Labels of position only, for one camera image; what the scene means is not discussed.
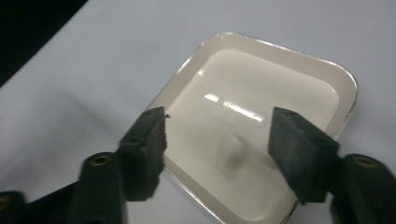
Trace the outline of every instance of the white surface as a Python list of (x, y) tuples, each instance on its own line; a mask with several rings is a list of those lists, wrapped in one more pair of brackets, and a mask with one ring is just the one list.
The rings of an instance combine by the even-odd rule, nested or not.
[(330, 136), (356, 83), (339, 66), (236, 34), (206, 40), (149, 107), (164, 106), (167, 170), (226, 223), (281, 223), (296, 197), (267, 153), (275, 106)]
[[(318, 55), (360, 85), (341, 154), (366, 154), (396, 173), (396, 2), (88, 2), (0, 90), (0, 190), (30, 200), (78, 177), (116, 143), (197, 44), (233, 31)], [(217, 223), (163, 175), (154, 199), (130, 203), (134, 223)], [(328, 204), (290, 223), (331, 223)]]

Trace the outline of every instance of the dark background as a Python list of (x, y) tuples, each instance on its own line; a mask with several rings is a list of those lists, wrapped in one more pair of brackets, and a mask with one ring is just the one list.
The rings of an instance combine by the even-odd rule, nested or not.
[(0, 87), (86, 2), (87, 0), (0, 0)]

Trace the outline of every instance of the white tray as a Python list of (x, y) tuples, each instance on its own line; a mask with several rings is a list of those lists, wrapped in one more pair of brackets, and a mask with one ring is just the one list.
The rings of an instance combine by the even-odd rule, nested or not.
[(358, 95), (341, 66), (231, 33), (204, 42), (149, 108), (164, 106), (167, 171), (226, 223), (281, 223), (296, 198), (267, 154), (274, 106), (334, 138)]

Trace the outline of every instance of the white table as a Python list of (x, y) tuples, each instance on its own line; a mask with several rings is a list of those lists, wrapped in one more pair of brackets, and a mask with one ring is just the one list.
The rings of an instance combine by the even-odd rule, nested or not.
[[(237, 32), (340, 63), (360, 99), (338, 141), (396, 173), (396, 2), (89, 1), (0, 89), (0, 191), (28, 200), (114, 151), (138, 115), (208, 37)], [(290, 223), (332, 223), (329, 201)], [(130, 223), (219, 223), (170, 178), (128, 203)]]

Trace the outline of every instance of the brass screw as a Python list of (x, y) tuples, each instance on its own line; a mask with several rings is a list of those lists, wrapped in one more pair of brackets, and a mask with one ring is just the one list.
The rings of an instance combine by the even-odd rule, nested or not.
[(11, 199), (8, 196), (0, 196), (0, 211), (6, 209), (11, 202)]
[(97, 156), (91, 160), (92, 166), (101, 166), (110, 162), (110, 158), (108, 156)]
[(353, 160), (364, 167), (367, 168), (375, 168), (378, 166), (378, 163), (376, 163), (375, 161), (371, 160), (370, 158), (366, 158), (366, 157), (355, 157), (353, 158)]

